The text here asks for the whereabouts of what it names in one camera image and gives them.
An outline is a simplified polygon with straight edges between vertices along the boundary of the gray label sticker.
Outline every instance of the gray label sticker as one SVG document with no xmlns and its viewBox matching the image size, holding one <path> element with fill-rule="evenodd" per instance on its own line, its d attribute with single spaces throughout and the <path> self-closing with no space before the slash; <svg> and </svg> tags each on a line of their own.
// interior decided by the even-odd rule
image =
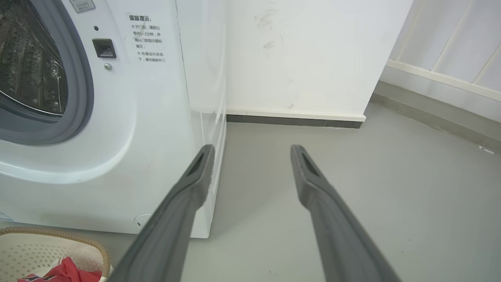
<svg viewBox="0 0 501 282">
<path fill-rule="evenodd" d="M 70 0 L 70 2 L 77 13 L 91 10 L 96 7 L 94 6 L 94 2 L 92 2 L 92 0 Z"/>
<path fill-rule="evenodd" d="M 0 220 L 8 220 L 12 221 L 12 219 L 8 216 L 6 216 L 4 213 L 0 212 Z"/>
</svg>

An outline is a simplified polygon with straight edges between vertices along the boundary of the dark gray baseboard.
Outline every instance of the dark gray baseboard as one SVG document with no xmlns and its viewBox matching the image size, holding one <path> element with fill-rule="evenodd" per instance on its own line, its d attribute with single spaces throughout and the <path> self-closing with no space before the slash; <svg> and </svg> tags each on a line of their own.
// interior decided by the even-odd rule
<svg viewBox="0 0 501 282">
<path fill-rule="evenodd" d="M 382 81 L 370 102 L 501 154 L 501 123 L 497 121 Z"/>
<path fill-rule="evenodd" d="M 362 125 L 361 121 L 271 117 L 271 116 L 236 115 L 236 114 L 227 114 L 226 121 L 227 122 L 264 123 L 264 124 L 319 126 L 319 127 L 342 127 L 342 128 L 360 128 L 360 126 Z"/>
</svg>

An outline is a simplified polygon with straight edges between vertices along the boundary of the beige basket rim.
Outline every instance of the beige basket rim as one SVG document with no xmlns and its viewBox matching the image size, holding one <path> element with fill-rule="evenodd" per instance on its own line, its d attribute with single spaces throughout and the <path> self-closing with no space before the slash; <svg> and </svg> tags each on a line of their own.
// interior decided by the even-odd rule
<svg viewBox="0 0 501 282">
<path fill-rule="evenodd" d="M 110 254 L 106 250 L 105 246 L 101 244 L 99 241 L 57 229 L 50 228 L 41 228 L 41 227 L 7 227 L 4 229 L 0 229 L 0 236 L 5 234 L 13 234 L 13 233 L 24 233 L 24 234 L 36 234 L 36 235 L 45 235 L 52 237 L 59 237 L 63 239 L 73 240 L 76 242 L 84 243 L 94 248 L 98 249 L 103 255 L 103 273 L 102 276 L 108 277 L 110 275 Z"/>
</svg>

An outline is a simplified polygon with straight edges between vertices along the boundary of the sticker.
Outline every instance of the sticker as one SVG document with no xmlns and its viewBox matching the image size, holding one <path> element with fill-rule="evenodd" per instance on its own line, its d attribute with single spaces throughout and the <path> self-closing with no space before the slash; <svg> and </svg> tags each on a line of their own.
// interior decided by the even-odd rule
<svg viewBox="0 0 501 282">
<path fill-rule="evenodd" d="M 162 27 L 151 15 L 127 13 L 128 36 L 132 37 L 131 60 L 143 64 L 165 63 L 166 50 Z"/>
<path fill-rule="evenodd" d="M 70 0 L 70 2 L 77 13 L 91 10 L 96 7 L 94 6 L 94 2 L 92 2 L 92 0 Z"/>
<path fill-rule="evenodd" d="M 13 221 L 10 217 L 6 216 L 4 213 L 0 212 L 0 220 Z"/>
</svg>

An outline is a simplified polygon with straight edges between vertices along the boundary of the clothes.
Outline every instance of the clothes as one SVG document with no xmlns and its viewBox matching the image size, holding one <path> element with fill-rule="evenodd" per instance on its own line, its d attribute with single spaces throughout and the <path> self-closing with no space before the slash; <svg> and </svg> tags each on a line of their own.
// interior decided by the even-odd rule
<svg viewBox="0 0 501 282">
<path fill-rule="evenodd" d="M 98 282 L 101 279 L 101 272 L 87 272 L 78 269 L 70 257 L 61 260 L 61 264 L 51 269 L 44 277 L 30 274 L 19 279 L 18 282 Z"/>
</svg>

